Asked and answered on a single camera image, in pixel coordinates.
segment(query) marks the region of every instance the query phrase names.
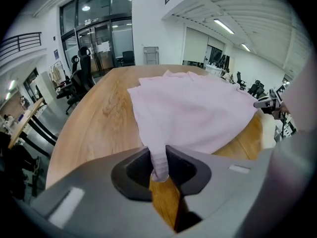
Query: wooden tabletop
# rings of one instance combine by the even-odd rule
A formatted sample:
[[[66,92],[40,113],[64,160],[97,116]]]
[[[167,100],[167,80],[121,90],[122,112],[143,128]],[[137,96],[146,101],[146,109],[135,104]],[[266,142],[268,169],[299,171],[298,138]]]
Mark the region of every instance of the wooden tabletop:
[[[43,102],[44,98],[40,98],[36,103],[34,103],[28,110],[24,112],[24,116],[21,119],[21,121],[18,123],[16,126],[12,136],[11,136],[11,141],[9,143],[9,149],[11,149],[16,141],[18,140],[21,132],[27,125],[28,121],[31,119],[31,117],[35,114],[37,109],[39,109],[41,103]]]
[[[182,65],[130,66],[111,70],[86,94],[67,120],[54,147],[46,188],[86,161],[142,146],[127,89],[138,86],[141,77],[162,76],[167,70],[208,74],[198,67]],[[261,133],[261,120],[254,117],[244,131],[216,154],[256,158],[261,148]],[[151,181],[150,190],[155,209],[174,228],[179,191],[171,179],[164,183]]]

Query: black pants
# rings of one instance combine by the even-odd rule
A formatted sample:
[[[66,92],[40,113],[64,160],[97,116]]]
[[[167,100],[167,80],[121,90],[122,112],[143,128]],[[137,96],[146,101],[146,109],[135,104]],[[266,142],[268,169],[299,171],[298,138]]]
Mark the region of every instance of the black pants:
[[[22,169],[33,171],[36,160],[32,158],[22,145],[15,145],[12,148],[12,154],[15,158],[16,165]]]

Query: floor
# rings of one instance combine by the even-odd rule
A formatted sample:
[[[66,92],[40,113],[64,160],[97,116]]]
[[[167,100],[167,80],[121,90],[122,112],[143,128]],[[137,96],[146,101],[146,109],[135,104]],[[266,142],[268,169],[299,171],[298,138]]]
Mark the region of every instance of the floor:
[[[38,119],[42,124],[45,125],[47,129],[50,130],[54,135],[58,136],[61,132],[64,124],[66,123],[69,115],[73,111],[73,109],[70,109],[69,115],[67,116],[65,113],[65,110],[68,107],[67,99],[59,99],[51,102],[47,107],[43,108],[42,113],[38,116]],[[53,152],[53,146],[49,144],[45,139],[43,139],[34,129],[26,128],[26,132],[28,133],[28,138],[33,141],[35,144],[37,144],[39,147],[41,147],[43,150],[51,154]],[[50,160],[44,156],[43,154],[36,151],[34,148],[29,146],[28,144],[24,143],[23,146],[25,149],[31,154],[33,158],[40,157],[41,163],[40,168],[43,169],[43,172],[41,172],[39,176],[39,180],[37,182],[38,187],[38,194],[45,189],[45,183],[46,183],[46,176],[47,171],[49,168],[49,162]],[[32,173],[23,170],[23,172],[28,176],[28,181],[32,181]],[[29,186],[26,186],[25,189],[25,196],[24,201],[28,204],[32,202],[34,197],[32,196],[32,188]]]

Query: ceiling light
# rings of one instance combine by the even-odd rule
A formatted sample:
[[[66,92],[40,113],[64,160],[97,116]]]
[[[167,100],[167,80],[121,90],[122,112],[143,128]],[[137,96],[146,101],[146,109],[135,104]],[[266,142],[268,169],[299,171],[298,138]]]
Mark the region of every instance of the ceiling light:
[[[219,19],[214,19],[214,22],[216,22],[217,24],[219,24],[220,26],[222,26],[224,29],[226,29],[230,34],[234,34],[234,32],[232,32],[229,27],[227,27],[225,24],[223,24],[222,22],[219,21]]]
[[[250,52],[250,50],[248,49],[248,47],[245,44],[241,44],[247,51]]]
[[[9,90],[11,90],[13,88],[14,83],[15,83],[15,80],[11,81],[10,86],[9,86]]]
[[[87,10],[90,10],[90,7],[85,5],[84,7],[81,8],[83,11],[87,11]]]

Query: pink garment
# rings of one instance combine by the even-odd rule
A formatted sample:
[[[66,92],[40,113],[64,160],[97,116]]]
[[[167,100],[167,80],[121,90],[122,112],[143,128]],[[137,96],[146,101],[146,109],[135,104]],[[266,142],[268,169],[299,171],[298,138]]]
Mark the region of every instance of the pink garment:
[[[214,153],[235,138],[257,111],[239,84],[215,76],[171,73],[140,78],[128,89],[142,143],[151,152],[152,179],[168,178],[165,145]]]

